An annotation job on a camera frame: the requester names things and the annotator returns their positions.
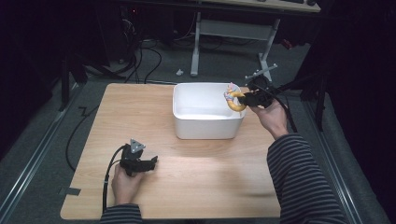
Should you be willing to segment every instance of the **yellow toy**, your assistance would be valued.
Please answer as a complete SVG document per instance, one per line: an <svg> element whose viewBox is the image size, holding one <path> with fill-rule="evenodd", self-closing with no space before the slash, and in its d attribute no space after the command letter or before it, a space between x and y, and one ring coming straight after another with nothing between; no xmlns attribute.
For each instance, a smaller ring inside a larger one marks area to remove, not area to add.
<svg viewBox="0 0 396 224"><path fill-rule="evenodd" d="M236 85L234 85L233 83L230 83L228 85L227 91L224 92L224 98L227 101L228 107L231 108L231 110L236 111L236 112L240 112L242 110L244 110L247 106L246 105L236 105L233 102L234 97L245 97L245 94L240 92L240 91L236 91Z"/></svg>

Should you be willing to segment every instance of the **gray carpet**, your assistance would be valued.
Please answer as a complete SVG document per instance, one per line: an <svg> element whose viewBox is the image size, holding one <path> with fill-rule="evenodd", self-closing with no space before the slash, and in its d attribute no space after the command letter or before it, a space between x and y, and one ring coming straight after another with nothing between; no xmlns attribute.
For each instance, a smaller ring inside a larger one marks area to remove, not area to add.
<svg viewBox="0 0 396 224"><path fill-rule="evenodd" d="M234 82L237 85L244 85L244 76L251 75L260 68L257 58L258 49L263 47L262 42L254 42L241 46L240 40L231 39L230 42L218 43L203 42L201 50L200 70L198 77L190 77L192 46L189 41L178 42L172 47L156 44L155 42L145 43L146 47L152 46L161 54L161 64L148 77L148 80L166 81L172 83L180 82ZM271 72L275 86L285 84L294 79L309 46L296 47L287 50L279 45L273 45L270 51L268 64L276 63L278 68ZM142 63L138 68L138 76L142 80L145 75L153 69L159 62L159 55L151 50L143 49ZM111 67L117 70L123 65L114 63ZM177 76L178 69L184 71L182 76ZM48 151L38 169L34 171L34 177L27 186L15 207L11 207L11 215L7 218L7 223L95 223L97 221L69 221L62 220L60 211L64 202L64 195L59 191L62 187L68 187L73 172L69 168L65 158L67 142L83 119L81 106L92 110L100 104L105 87L111 82L121 82L103 76L90 75L85 86L79 86L72 92L75 93L73 102L64 114L63 121L59 129L53 134L49 143ZM135 82L135 75L129 81ZM326 155L323 152L323 143L320 142L320 135L324 135L326 143L331 149L332 155L345 181L350 197L355 203L361 223L389 223L386 214L375 199L375 195L370 189L370 185L361 172L355 161L342 129L332 110L331 99L326 97L326 109L323 115L324 132L319 133L312 123L307 105L298 97L297 91L288 91L290 109L295 118L299 133L305 137L313 147L313 154L322 167L329 181L332 182L332 175L328 169ZM4 202L8 193L12 190L19 175L22 173L24 165L28 163L34 155L35 149L46 133L51 123L60 116L58 109L61 106L61 90L58 84L53 90L54 96L48 101L31 119L29 126L24 130L14 147L9 151L4 160L0 163L0 176L2 187L0 191L0 201ZM88 116L78 127L69 146L69 158L74 167L78 164L79 156L84 148L85 141L94 120L95 113ZM276 218L255 218L248 220L226 219L207 220L207 223L278 223ZM163 223L183 223L182 220L165 220Z"/></svg>

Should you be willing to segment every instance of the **floor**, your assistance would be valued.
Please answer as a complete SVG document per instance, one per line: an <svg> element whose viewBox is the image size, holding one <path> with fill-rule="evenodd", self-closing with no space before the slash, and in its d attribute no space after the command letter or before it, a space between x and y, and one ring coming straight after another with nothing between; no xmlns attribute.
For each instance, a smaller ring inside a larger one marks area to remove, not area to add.
<svg viewBox="0 0 396 224"><path fill-rule="evenodd" d="M257 51L264 43L228 39L216 42L213 39L202 43L198 77L189 75L191 66L191 38L166 46L157 41L146 41L142 63L129 80L142 83L145 77L151 83L180 82L234 82L244 85L244 76L251 75L260 64ZM278 68L271 72L275 86L294 79L309 51L309 45L285 49L273 45L268 63ZM110 69L117 70L123 64L113 63ZM72 102L65 111L61 107L61 85L53 89L53 97L32 117L29 126L15 143L4 160L0 162L2 187L0 223L93 223L95 220L63 220L60 210L64 201L61 189L67 188L73 178L70 166L76 166L91 129L95 111L100 104L108 83L122 82L105 76L89 73L86 85L72 81ZM316 148L314 154L326 176L334 183L334 190L350 223L389 223L386 214L375 199L364 174L348 148L342 129L332 111L332 103L326 98L323 115L324 132L319 132L312 122L315 102L301 102L298 91L288 91L290 108L299 133ZM92 113L82 116L83 108ZM177 223L180 220L164 222ZM208 220L215 223L235 223L235 220ZM251 219L250 223L277 223L275 218Z"/></svg>

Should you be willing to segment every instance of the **dark background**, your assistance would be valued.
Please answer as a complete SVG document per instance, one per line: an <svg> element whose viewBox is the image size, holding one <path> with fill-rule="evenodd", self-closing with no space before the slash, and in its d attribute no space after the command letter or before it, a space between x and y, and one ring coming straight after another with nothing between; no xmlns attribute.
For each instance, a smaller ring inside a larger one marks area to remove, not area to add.
<svg viewBox="0 0 396 224"><path fill-rule="evenodd" d="M292 45L312 44L296 78L315 75L327 81L326 91L346 139L389 219L396 222L395 3L368 0L318 3L322 14L347 20L325 23L285 20L279 27L276 43L287 39ZM51 97L65 55L78 52L103 65L128 58L123 51L126 43L120 35L117 5L43 0L0 4L3 158L29 118ZM191 12L169 9L142 13L141 22L147 34L167 44L174 38L174 29L181 34L188 30L190 24L183 21L190 21L192 16Z"/></svg>

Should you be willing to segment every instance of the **desk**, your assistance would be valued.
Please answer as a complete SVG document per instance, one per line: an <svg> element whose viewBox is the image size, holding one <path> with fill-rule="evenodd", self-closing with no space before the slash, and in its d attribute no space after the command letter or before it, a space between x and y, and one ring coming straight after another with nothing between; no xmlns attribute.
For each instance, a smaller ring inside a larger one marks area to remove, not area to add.
<svg viewBox="0 0 396 224"><path fill-rule="evenodd" d="M173 88L107 86L70 185L81 192L66 196L62 218L100 218L106 168L115 150L131 138L146 145L142 160L159 156L134 199L143 218L279 217L266 163L274 140L257 116L249 110L234 139L180 140L174 127ZM107 206L112 204L109 186Z"/></svg>
<svg viewBox="0 0 396 224"><path fill-rule="evenodd" d="M243 7L263 7L276 10L292 10L299 12L320 12L320 7L318 6L318 4L314 4L311 7L306 4L306 0L303 4L285 2L280 0L266 0L265 2L259 2L258 0L200 0L199 4L202 4L202 2L228 4ZM201 20L201 12L198 12L195 24L195 45L191 60L191 75L193 77L198 76L200 35L219 35L255 40L265 40L266 45L263 49L263 52L259 53L259 60L262 70L268 69L268 64L266 60L270 48L274 42L279 23L280 19L275 19L273 25L255 25L238 22ZM272 81L269 71L264 72L264 75L270 81Z"/></svg>

